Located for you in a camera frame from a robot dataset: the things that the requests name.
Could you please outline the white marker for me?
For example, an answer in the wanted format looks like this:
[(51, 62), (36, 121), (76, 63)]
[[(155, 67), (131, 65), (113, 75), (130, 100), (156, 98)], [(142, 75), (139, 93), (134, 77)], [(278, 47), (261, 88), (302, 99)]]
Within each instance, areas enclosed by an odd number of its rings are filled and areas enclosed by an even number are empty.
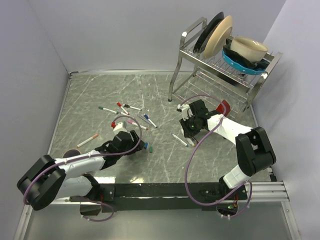
[(188, 141), (189, 145), (191, 145), (191, 146), (193, 146), (193, 147), (196, 146), (196, 144), (194, 143), (194, 141), (193, 141), (191, 138), (188, 138), (188, 137), (187, 137), (186, 140)]

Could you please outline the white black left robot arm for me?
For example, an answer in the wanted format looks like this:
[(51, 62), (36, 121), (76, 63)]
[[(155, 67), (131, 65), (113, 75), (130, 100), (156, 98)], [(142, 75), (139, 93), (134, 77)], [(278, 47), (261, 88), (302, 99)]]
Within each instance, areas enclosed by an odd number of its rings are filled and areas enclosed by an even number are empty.
[(35, 211), (42, 210), (54, 200), (81, 196), (88, 201), (100, 195), (100, 185), (92, 173), (107, 169), (123, 156), (141, 151), (145, 142), (134, 130), (121, 131), (94, 150), (72, 157), (40, 157), (18, 180), (16, 186), (23, 202)]

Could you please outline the green cap marker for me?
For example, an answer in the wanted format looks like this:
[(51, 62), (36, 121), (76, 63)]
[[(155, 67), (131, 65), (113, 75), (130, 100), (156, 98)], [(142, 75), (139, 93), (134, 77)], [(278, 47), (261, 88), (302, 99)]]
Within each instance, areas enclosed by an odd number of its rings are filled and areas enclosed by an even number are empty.
[(108, 113), (115, 114), (115, 115), (118, 115), (118, 114), (119, 114), (118, 111), (111, 110), (111, 109), (108, 109), (108, 108), (105, 108), (105, 107), (102, 107), (102, 106), (98, 106), (98, 109), (103, 110), (103, 111), (106, 111), (106, 112), (108, 112)]

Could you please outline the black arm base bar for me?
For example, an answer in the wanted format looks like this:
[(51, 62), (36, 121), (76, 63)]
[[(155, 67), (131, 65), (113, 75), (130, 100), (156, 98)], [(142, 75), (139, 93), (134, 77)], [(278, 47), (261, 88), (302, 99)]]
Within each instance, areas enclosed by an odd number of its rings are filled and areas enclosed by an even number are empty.
[[(218, 182), (192, 182), (188, 189), (202, 203), (215, 202), (230, 192)], [(102, 200), (116, 212), (206, 209), (189, 198), (184, 183), (102, 183), (94, 200)]]

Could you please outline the salmon cap marker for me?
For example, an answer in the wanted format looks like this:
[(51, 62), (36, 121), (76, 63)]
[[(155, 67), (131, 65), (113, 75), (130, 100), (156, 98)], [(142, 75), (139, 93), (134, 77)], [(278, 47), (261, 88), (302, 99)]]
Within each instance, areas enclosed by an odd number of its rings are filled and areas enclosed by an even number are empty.
[(80, 148), (80, 147), (82, 147), (83, 145), (85, 145), (85, 144), (89, 143), (90, 141), (92, 141), (93, 139), (97, 138), (98, 136), (99, 136), (98, 134), (95, 134), (95, 135), (89, 137), (88, 139), (82, 141), (81, 143), (77, 144), (76, 147), (77, 147), (77, 148)]

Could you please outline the pink cap marker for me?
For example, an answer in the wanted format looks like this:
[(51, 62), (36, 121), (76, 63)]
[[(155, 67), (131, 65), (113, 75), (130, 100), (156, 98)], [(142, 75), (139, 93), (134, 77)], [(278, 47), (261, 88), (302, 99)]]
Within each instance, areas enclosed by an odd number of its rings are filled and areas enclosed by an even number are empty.
[(145, 126), (143, 126), (143, 125), (141, 125), (141, 124), (137, 124), (137, 123), (135, 123), (135, 122), (133, 122), (133, 121), (131, 121), (131, 120), (127, 120), (127, 123), (129, 123), (129, 124), (131, 124), (131, 125), (133, 125), (133, 126), (136, 126), (136, 127), (139, 127), (139, 126), (140, 126), (140, 128), (141, 128), (142, 130), (145, 130), (145, 131), (148, 131), (148, 130), (149, 130), (148, 127), (145, 127)]

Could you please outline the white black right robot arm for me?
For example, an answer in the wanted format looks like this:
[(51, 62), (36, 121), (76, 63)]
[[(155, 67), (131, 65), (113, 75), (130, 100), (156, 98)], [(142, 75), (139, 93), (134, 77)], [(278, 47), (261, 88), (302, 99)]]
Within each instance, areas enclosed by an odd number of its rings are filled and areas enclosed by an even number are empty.
[(230, 112), (227, 101), (223, 100), (212, 111), (201, 99), (190, 104), (179, 104), (177, 110), (182, 113), (179, 122), (185, 138), (191, 139), (201, 130), (207, 130), (235, 145), (237, 165), (220, 179), (218, 192), (222, 198), (232, 198), (241, 183), (276, 163), (276, 155), (265, 129), (241, 125), (227, 118)]

